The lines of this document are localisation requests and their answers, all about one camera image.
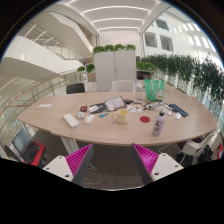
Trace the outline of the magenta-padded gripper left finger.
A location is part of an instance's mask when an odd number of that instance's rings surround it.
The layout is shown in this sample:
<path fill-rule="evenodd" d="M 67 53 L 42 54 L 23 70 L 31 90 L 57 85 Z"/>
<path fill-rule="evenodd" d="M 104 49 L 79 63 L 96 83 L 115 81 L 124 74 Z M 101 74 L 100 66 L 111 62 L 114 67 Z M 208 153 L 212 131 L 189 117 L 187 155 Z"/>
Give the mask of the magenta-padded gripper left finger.
<path fill-rule="evenodd" d="M 89 144 L 66 157 L 57 156 L 44 167 L 44 170 L 76 185 L 81 185 L 93 154 L 93 145 Z"/>

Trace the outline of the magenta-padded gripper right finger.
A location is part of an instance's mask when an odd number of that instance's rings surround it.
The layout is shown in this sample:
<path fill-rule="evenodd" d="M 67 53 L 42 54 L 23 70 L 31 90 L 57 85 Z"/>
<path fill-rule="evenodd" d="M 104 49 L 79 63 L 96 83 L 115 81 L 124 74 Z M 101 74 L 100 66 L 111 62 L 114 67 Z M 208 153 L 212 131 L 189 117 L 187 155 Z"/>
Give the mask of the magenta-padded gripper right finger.
<path fill-rule="evenodd" d="M 132 144 L 131 152 L 144 185 L 182 169 L 182 166 L 167 153 L 157 154 L 135 143 Z"/>

